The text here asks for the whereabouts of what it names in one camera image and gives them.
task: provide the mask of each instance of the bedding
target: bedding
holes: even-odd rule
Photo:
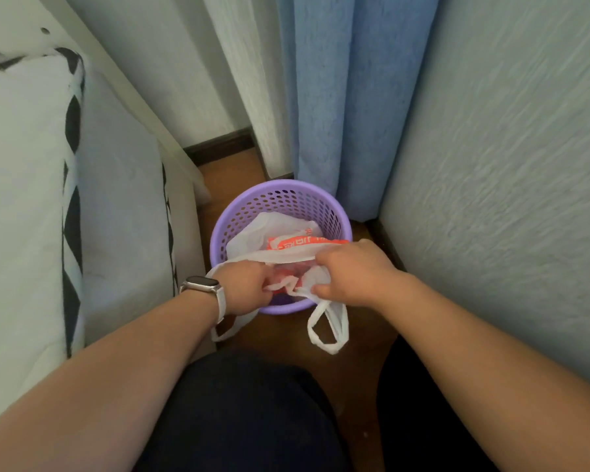
[[[69,49],[0,62],[0,413],[83,347],[83,83]]]
[[[170,206],[157,139],[86,59],[79,190],[86,343],[177,291]]]

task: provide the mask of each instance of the watch face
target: watch face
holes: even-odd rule
[[[206,278],[204,276],[189,276],[188,278],[186,278],[186,281],[188,283],[194,283],[196,285],[203,285],[209,287],[219,285],[217,280],[214,280],[212,278]]]

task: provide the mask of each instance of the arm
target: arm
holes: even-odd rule
[[[228,313],[267,305],[269,272],[222,267]],[[130,470],[217,317],[212,294],[185,291],[66,361],[0,416],[0,471]]]
[[[589,383],[394,269],[368,240],[317,262],[332,282],[313,292],[377,309],[500,469],[590,471]]]

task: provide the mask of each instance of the person's right arm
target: person's right arm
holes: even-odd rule
[[[378,310],[501,470],[590,471],[590,383],[396,270],[368,240],[317,262],[331,283],[313,292]]]

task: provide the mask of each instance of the person's left arm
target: person's left arm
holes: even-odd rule
[[[271,299],[270,267],[224,265],[228,313]],[[128,471],[170,392],[218,318],[212,293],[185,291],[83,349],[0,416],[0,471]]]

